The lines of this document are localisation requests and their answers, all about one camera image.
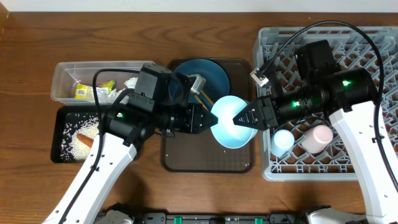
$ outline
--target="green light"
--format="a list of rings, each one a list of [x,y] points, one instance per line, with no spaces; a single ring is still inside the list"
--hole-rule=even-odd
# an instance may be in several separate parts
[[[351,84],[351,82],[349,82],[347,80],[343,80],[343,86],[348,86],[349,84]]]

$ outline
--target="plastic crate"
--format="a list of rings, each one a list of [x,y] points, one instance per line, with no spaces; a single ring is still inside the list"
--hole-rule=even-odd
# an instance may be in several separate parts
[[[68,106],[94,105],[94,100],[75,99],[76,85],[93,85],[94,74],[102,68],[120,68],[140,70],[150,61],[120,61],[120,62],[62,62],[55,67],[52,80],[51,99]],[[138,74],[127,72],[103,72],[98,75],[97,83],[116,80],[116,89],[127,88],[125,81]]]
[[[271,58],[278,48],[284,44],[292,34],[302,27],[263,28],[259,31],[258,39],[253,48],[254,66],[261,66],[265,60]],[[385,81],[382,101],[382,113],[389,138],[394,149],[398,149],[398,27],[361,27],[372,38],[379,48],[384,61]],[[277,76],[284,91],[290,91],[303,85],[303,80],[295,63],[294,50],[310,42],[318,40],[329,41],[333,48],[333,55],[343,69],[364,67],[369,70],[378,85],[379,72],[371,46],[357,32],[347,27],[314,27],[298,36],[288,45],[276,59]],[[271,92],[271,87],[257,86],[257,95],[264,96]],[[269,181],[343,181],[357,180],[343,141],[333,127],[333,141],[318,154],[306,152],[302,146],[302,134],[322,121],[307,122],[294,125],[288,122],[281,127],[264,131],[259,135],[261,148],[262,175]],[[283,158],[271,154],[271,136],[278,129],[289,129],[295,135],[293,152]]]

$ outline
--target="blue plate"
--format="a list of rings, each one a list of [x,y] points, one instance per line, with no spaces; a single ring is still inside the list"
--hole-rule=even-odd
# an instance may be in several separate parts
[[[214,103],[221,97],[227,96],[229,94],[229,79],[227,74],[219,65],[210,60],[189,60],[182,63],[173,71],[173,73],[177,72],[185,76],[199,74],[205,78],[206,83],[202,90]],[[177,90],[178,85],[172,80],[169,85],[171,99],[174,99]],[[198,97],[205,105],[208,105],[208,101],[202,94],[200,94]],[[190,96],[188,102],[198,103],[194,96]]]

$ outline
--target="light blue bowl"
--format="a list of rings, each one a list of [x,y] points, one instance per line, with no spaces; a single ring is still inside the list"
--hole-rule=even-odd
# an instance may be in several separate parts
[[[238,126],[233,122],[233,118],[247,105],[236,96],[224,96],[214,104],[211,112],[218,118],[218,124],[211,127],[211,132],[222,146],[237,149],[256,135],[256,129]]]

